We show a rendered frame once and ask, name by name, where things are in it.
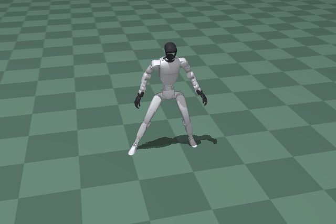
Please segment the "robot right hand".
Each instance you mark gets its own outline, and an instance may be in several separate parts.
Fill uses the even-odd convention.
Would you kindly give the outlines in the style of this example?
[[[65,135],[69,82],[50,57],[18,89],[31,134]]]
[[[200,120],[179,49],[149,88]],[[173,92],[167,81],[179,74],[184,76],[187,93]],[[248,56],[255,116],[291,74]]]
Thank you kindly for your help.
[[[140,106],[140,100],[141,100],[141,97],[143,97],[143,95],[144,95],[144,92],[141,92],[141,94],[138,93],[138,96],[136,97],[135,102],[134,102],[136,108],[138,108],[138,103],[139,103],[139,106]]]

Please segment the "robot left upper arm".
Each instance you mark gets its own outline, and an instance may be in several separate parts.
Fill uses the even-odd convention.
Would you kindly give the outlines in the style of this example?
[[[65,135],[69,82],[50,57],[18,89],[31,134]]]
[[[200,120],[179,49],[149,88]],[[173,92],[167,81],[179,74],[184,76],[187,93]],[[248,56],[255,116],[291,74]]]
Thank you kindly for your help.
[[[191,68],[185,58],[179,58],[181,67],[184,68],[184,70],[187,72],[186,76],[188,79],[193,78]]]

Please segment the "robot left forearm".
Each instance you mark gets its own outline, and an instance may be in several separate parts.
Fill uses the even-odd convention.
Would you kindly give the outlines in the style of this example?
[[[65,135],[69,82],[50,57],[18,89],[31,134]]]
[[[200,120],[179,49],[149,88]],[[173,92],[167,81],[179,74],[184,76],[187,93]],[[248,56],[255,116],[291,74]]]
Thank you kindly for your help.
[[[198,82],[196,80],[196,77],[195,77],[195,75],[194,75],[193,72],[192,72],[192,75],[193,75],[193,78],[191,78],[190,81],[191,81],[191,83],[193,85],[193,88],[195,89],[195,92],[196,92],[196,90],[200,90],[201,91],[201,88],[199,87],[199,84],[198,84]]]

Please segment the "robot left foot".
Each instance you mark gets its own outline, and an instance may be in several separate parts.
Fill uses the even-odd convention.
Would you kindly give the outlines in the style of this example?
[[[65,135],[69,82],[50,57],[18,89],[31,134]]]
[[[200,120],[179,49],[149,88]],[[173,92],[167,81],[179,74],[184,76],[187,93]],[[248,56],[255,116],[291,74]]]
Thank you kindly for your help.
[[[190,145],[191,145],[192,147],[197,147],[197,144],[196,144],[194,138],[193,138],[193,139],[191,138],[191,140],[190,140],[190,138],[188,137],[188,140],[189,140]]]

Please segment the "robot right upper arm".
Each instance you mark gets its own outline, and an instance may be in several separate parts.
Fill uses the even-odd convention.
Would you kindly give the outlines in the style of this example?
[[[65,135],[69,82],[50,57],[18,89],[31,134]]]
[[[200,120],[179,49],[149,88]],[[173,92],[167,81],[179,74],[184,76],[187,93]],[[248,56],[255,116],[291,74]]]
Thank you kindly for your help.
[[[150,65],[148,66],[148,68],[145,71],[146,74],[146,78],[145,79],[151,79],[151,73],[158,69],[160,67],[160,60],[153,60],[151,61]]]

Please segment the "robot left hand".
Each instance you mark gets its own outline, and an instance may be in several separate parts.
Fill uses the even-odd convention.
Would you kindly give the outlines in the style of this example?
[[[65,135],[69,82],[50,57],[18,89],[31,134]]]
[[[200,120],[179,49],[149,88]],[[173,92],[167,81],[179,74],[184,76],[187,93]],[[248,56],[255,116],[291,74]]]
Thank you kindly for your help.
[[[198,95],[200,95],[202,97],[203,103],[205,101],[204,105],[206,105],[207,104],[207,98],[206,98],[205,94],[203,93],[203,91],[202,90],[201,91],[200,90],[196,90],[196,92],[198,93]]]

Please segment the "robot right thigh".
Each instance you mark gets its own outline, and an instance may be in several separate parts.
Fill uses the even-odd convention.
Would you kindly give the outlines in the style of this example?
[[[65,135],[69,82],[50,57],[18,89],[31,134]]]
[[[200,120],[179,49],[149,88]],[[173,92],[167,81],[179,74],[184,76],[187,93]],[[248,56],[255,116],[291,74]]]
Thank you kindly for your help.
[[[143,123],[146,124],[146,127],[148,128],[151,124],[151,119],[152,117],[154,116],[155,112],[157,111],[157,109],[159,108],[161,102],[162,102],[162,92],[160,93],[157,93],[154,95],[150,105],[149,105],[149,108],[148,108],[148,111],[146,113],[146,116],[143,120]]]

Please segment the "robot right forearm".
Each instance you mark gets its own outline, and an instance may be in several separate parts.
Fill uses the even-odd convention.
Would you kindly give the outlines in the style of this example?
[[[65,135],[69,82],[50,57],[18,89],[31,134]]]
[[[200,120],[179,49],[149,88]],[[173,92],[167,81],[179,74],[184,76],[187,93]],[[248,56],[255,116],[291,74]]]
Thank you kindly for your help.
[[[148,80],[145,79],[146,78],[146,74],[144,73],[141,79],[141,86],[140,86],[140,90],[139,90],[139,94],[141,94],[141,92],[144,92],[145,94],[145,90],[146,90],[146,85]]]

